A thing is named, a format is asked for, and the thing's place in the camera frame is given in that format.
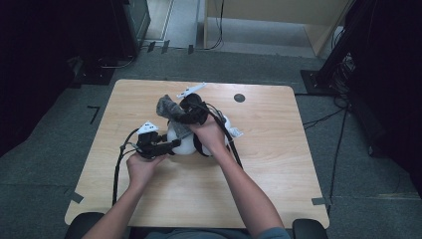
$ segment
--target wooden table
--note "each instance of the wooden table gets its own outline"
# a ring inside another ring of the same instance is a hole
[[[115,84],[66,222],[83,212],[106,213],[111,207],[115,163],[128,134],[147,120],[165,133],[167,119],[155,112],[158,99],[176,95],[199,83],[120,80]],[[203,101],[222,111],[244,135],[235,139],[245,171],[267,193],[286,227],[298,218],[328,218],[293,90],[281,86],[208,84],[197,92]],[[236,94],[246,100],[237,103]],[[128,186],[125,159],[118,196]],[[212,157],[195,152],[164,160],[145,190],[130,226],[244,228],[220,167]]]

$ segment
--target black tape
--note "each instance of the black tape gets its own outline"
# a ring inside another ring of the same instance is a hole
[[[84,200],[84,198],[80,194],[76,193],[72,188],[67,189],[64,194],[78,204]]]
[[[90,124],[93,124],[94,120],[96,120],[97,115],[99,114],[100,107],[92,107],[88,106],[89,109],[96,109],[96,113],[94,114],[93,118],[91,119]]]
[[[167,40],[164,42],[164,46],[162,46],[161,54],[167,53],[169,44],[170,44],[170,40]]]
[[[74,192],[72,194],[72,200],[75,201],[76,203],[80,204],[82,202],[82,200],[84,200],[84,198],[80,194]]]
[[[155,47],[155,42],[151,42],[148,46],[148,53],[152,52],[154,50]]]
[[[190,55],[193,53],[193,45],[189,45],[189,50],[187,51],[187,54]]]
[[[323,197],[318,197],[318,198],[312,198],[313,201],[313,205],[314,206],[318,206],[318,205],[332,205],[331,201],[329,199],[323,198]]]

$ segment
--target floor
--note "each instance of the floor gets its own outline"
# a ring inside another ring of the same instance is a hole
[[[162,46],[170,41],[174,48],[204,48],[204,0],[150,0],[151,26],[146,44]],[[215,45],[220,34],[219,20],[208,18],[207,47]],[[316,55],[302,24],[224,19],[223,42],[215,51],[315,58]],[[320,58],[331,51],[329,41]]]

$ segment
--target gray fabric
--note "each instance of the gray fabric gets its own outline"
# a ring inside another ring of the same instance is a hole
[[[159,116],[172,122],[178,138],[182,139],[192,133],[188,126],[175,120],[178,116],[183,115],[184,111],[169,95],[165,95],[158,100],[156,112]]]

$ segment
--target white object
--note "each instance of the white object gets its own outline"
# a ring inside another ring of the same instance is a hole
[[[191,88],[187,88],[184,92],[182,92],[180,95],[177,95],[178,99],[182,99],[185,98],[187,96],[189,96],[190,94],[204,88],[207,84],[206,83],[202,83],[201,85],[198,85],[196,87],[191,87]]]
[[[147,121],[146,123],[143,124],[143,126],[141,126],[137,130],[137,134],[142,134],[142,133],[147,133],[147,132],[152,132],[152,131],[157,131],[157,130],[158,130],[158,126],[154,125],[150,121]]]

